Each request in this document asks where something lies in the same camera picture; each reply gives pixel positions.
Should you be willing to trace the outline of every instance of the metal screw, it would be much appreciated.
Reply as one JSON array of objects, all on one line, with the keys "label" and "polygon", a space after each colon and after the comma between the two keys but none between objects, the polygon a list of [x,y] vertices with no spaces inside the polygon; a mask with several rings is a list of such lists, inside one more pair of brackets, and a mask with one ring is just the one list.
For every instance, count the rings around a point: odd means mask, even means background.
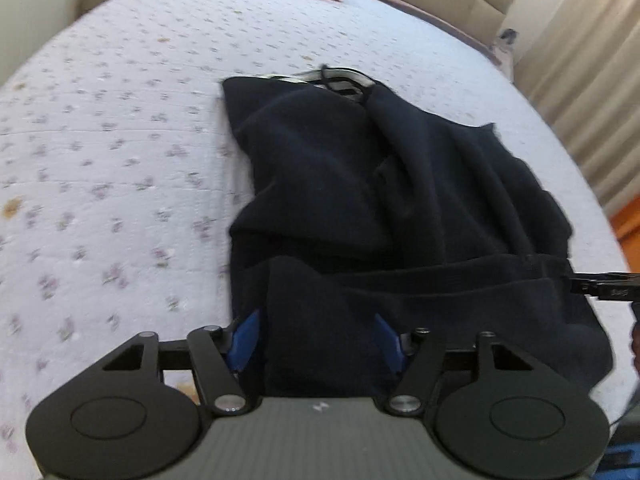
[{"label": "metal screw", "polygon": [[238,395],[221,395],[214,400],[213,405],[221,412],[234,413],[244,408],[246,400]]},{"label": "metal screw", "polygon": [[389,400],[389,407],[399,413],[411,413],[420,409],[420,399],[412,395],[397,395]]}]

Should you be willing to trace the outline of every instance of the white floral bedsheet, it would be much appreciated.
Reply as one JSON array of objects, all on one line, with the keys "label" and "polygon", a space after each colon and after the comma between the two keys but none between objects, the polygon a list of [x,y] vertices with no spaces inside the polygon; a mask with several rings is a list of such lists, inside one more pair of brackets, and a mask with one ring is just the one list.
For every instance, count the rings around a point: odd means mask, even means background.
[{"label": "white floral bedsheet", "polygon": [[[36,478],[30,409],[142,330],[228,321],[226,229],[251,197],[219,81],[328,63],[425,110],[497,123],[575,227],[578,270],[625,270],[553,133],[481,54],[375,0],[111,0],[0,90],[0,478]],[[600,303],[618,366],[594,396],[615,418],[634,384],[631,316]]]}]

